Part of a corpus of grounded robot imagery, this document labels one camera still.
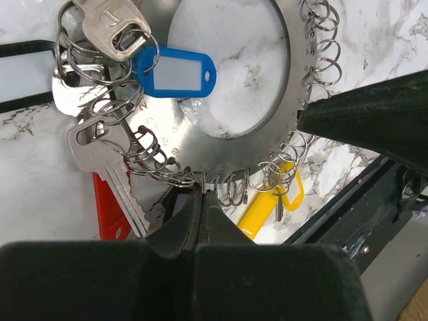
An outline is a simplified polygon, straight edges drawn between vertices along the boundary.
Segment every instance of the key head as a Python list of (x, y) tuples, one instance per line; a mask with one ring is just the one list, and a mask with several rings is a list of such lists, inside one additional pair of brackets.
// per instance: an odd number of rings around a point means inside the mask
[(78, 142), (79, 133), (85, 129), (99, 122), (109, 123), (113, 120), (115, 118), (107, 116), (93, 117), (68, 132), (68, 144), (72, 150), (74, 160), (81, 171), (101, 174), (104, 173), (106, 167), (124, 165), (123, 156), (106, 145), (109, 144), (123, 153), (129, 151), (130, 140), (122, 125), (106, 126), (107, 133), (100, 138), (106, 144), (94, 141), (87, 145), (82, 145)]
[(110, 59), (125, 62), (146, 43), (146, 38), (141, 35), (123, 51), (113, 45), (113, 40), (131, 25), (151, 32), (146, 19), (131, 0), (73, 0), (73, 3), (85, 13), (82, 24), (85, 37)]
[[(85, 72), (97, 72), (104, 77), (104, 66), (102, 64), (79, 65)], [(64, 74), (74, 72), (70, 65), (63, 65)], [(82, 86), (70, 87), (62, 79), (58, 69), (55, 67), (52, 76), (52, 94), (57, 109), (65, 115), (77, 117), (85, 107), (88, 107), (97, 97), (107, 93), (106, 86)]]

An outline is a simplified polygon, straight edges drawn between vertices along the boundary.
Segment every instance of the blue key tag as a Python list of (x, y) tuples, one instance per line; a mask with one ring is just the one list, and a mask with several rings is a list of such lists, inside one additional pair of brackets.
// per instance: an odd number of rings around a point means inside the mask
[(146, 95), (155, 98), (204, 98), (213, 92), (217, 71), (213, 60), (192, 51), (160, 47), (159, 63), (155, 46), (145, 47), (134, 61), (137, 78)]

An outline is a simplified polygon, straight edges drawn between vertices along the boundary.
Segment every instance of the key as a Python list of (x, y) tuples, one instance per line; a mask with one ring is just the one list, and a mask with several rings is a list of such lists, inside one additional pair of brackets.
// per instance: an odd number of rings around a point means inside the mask
[(284, 216), (284, 207), (282, 205), (282, 196), (278, 195), (278, 204), (276, 205), (276, 221), (282, 221), (282, 217)]
[(127, 48), (116, 48), (113, 44), (127, 28), (151, 32), (146, 19), (131, 0), (73, 0), (73, 3), (85, 13), (82, 24), (85, 37), (110, 59), (125, 62), (146, 43), (142, 34)]
[(150, 223), (145, 219), (142, 207), (131, 194), (131, 186), (126, 175), (127, 168), (123, 157), (106, 144), (123, 153), (128, 152), (130, 141), (121, 125), (109, 126), (107, 133), (101, 138), (103, 142), (94, 141), (87, 145), (78, 142), (78, 135), (99, 122), (111, 122), (111, 117), (97, 116), (78, 125), (68, 132), (68, 143), (74, 160), (80, 170), (86, 173), (97, 173), (112, 189), (116, 200), (122, 208), (126, 219), (137, 237), (147, 234)]
[[(79, 67), (88, 72), (97, 72), (104, 77), (104, 66), (102, 64), (88, 64), (79, 65)], [(74, 72), (70, 65), (63, 65), (64, 74), (70, 74)], [(55, 68), (52, 76), (52, 94), (53, 100), (57, 109), (65, 115), (78, 117), (82, 113), (84, 108), (89, 105), (99, 96), (103, 96), (107, 93), (108, 88), (106, 86), (82, 86), (82, 87), (70, 87), (66, 84), (66, 81), (62, 79), (58, 69)]]

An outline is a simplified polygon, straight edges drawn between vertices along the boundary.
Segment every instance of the key blade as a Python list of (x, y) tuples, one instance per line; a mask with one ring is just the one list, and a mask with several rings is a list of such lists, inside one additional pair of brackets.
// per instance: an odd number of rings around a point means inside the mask
[(108, 183), (135, 235), (145, 237), (150, 223), (145, 218), (146, 213), (131, 194), (126, 171), (125, 164), (118, 162), (117, 165), (104, 167), (104, 170), (97, 173), (103, 181)]
[(275, 218), (277, 222), (281, 222), (284, 217), (284, 206), (282, 205), (282, 196), (278, 196), (278, 204), (276, 205)]

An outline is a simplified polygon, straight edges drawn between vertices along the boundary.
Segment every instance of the screw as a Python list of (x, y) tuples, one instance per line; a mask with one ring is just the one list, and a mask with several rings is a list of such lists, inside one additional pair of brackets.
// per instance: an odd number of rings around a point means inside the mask
[(363, 253), (363, 254), (367, 254), (369, 251), (370, 251), (370, 247), (368, 245), (364, 245), (361, 248), (361, 253)]

